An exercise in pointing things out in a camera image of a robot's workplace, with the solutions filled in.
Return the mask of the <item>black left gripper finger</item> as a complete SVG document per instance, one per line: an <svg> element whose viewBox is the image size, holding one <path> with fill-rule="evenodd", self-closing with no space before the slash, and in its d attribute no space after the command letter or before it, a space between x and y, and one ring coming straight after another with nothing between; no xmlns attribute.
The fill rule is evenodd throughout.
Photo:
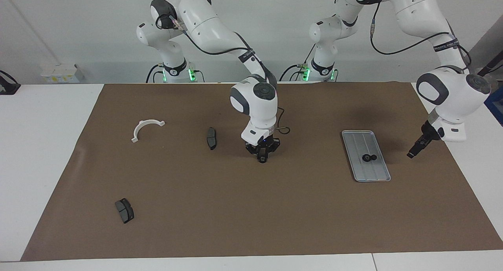
<svg viewBox="0 0 503 271"><path fill-rule="evenodd" d="M408 151L407 157L414 158L424 149L423 140L417 140L413 147Z"/></svg>

